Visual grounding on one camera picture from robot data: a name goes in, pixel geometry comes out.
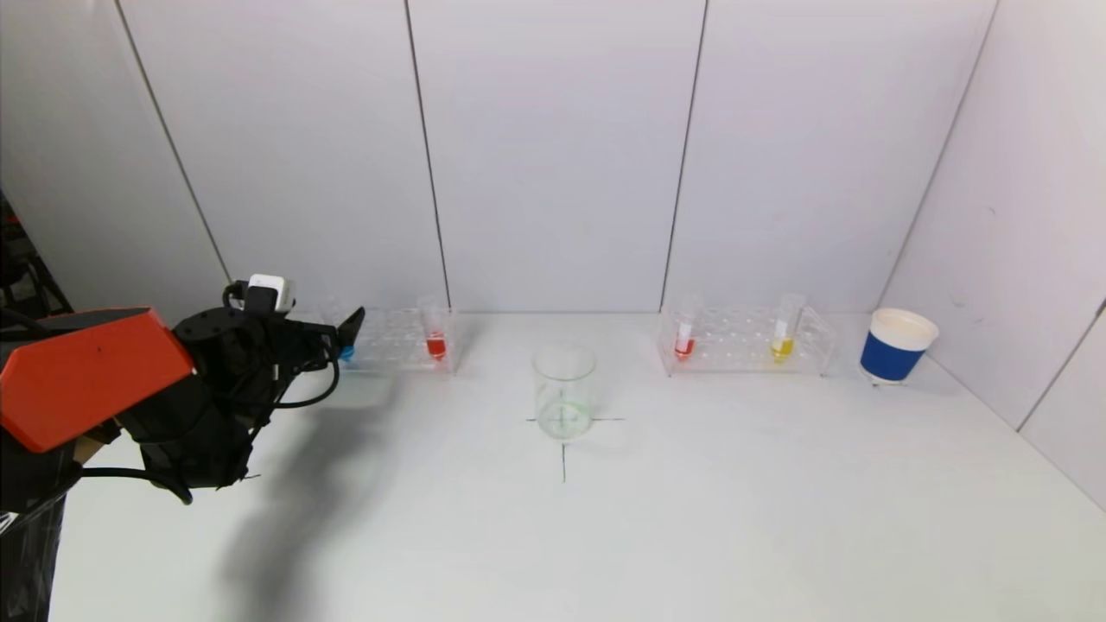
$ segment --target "glass beaker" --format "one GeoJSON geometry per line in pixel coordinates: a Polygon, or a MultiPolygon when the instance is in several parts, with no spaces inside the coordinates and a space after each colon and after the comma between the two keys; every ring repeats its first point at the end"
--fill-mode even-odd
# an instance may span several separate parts
{"type": "Polygon", "coordinates": [[[595,354],[570,342],[551,343],[534,354],[535,421],[557,440],[571,440],[592,427],[592,373],[595,354]]]}

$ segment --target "white wall panel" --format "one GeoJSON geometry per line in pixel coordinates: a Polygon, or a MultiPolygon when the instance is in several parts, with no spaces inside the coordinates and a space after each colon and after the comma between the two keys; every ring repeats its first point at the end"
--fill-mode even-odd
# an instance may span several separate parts
{"type": "Polygon", "coordinates": [[[884,302],[1018,426],[1106,294],[1106,2],[1003,0],[884,302]]]}
{"type": "Polygon", "coordinates": [[[77,309],[175,323],[227,277],[115,3],[0,3],[0,185],[77,309]]]}
{"type": "Polygon", "coordinates": [[[403,0],[124,0],[234,278],[303,305],[445,294],[403,0]]]}
{"type": "Polygon", "coordinates": [[[1102,317],[1022,434],[1106,509],[1106,320],[1102,317]]]}
{"type": "Polygon", "coordinates": [[[702,0],[415,0],[453,302],[656,311],[702,0]]]}
{"type": "Polygon", "coordinates": [[[712,0],[666,298],[870,311],[993,0],[712,0]]]}

